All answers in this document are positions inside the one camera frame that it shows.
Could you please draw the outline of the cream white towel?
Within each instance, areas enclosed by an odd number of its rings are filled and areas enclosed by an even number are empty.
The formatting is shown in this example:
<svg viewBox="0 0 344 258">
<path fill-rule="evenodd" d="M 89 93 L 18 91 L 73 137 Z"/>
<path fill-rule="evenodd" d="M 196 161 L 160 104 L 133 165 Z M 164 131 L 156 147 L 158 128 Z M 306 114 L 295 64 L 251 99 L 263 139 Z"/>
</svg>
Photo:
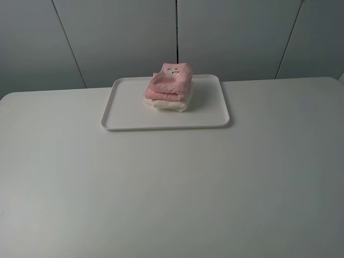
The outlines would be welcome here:
<svg viewBox="0 0 344 258">
<path fill-rule="evenodd" d="M 145 104 L 152 106 L 154 108 L 168 109 L 168 110 L 174 110 L 174 111 L 178 111 L 178 112 L 184 112 L 189 106 L 193 91 L 194 91 L 194 83 L 190 82 L 187 95 L 186 95 L 185 99 L 182 101 L 172 102 L 172 101 L 152 100 L 152 99 L 144 98 L 144 102 L 145 102 Z"/>
</svg>

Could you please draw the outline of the pink towel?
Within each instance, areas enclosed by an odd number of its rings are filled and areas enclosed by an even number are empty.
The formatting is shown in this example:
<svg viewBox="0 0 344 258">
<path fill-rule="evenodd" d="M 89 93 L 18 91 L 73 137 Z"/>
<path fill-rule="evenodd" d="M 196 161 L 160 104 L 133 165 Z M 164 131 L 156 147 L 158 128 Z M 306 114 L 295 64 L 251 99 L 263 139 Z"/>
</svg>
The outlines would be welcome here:
<svg viewBox="0 0 344 258">
<path fill-rule="evenodd" d="M 179 102 L 189 93 L 193 70 L 187 63 L 164 63 L 144 93 L 146 99 Z"/>
</svg>

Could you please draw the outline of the white plastic tray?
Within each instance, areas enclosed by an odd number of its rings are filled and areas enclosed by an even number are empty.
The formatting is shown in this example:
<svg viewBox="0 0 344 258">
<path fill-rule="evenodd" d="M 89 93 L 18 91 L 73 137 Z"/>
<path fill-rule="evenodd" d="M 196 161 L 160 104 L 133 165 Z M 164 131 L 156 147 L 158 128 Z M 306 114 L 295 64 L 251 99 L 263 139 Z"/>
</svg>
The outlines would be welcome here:
<svg viewBox="0 0 344 258">
<path fill-rule="evenodd" d="M 113 83 L 101 125 L 108 131 L 217 128 L 230 121 L 219 78 L 195 75 L 193 94 L 184 112 L 163 110 L 144 102 L 150 77 L 120 78 Z"/>
</svg>

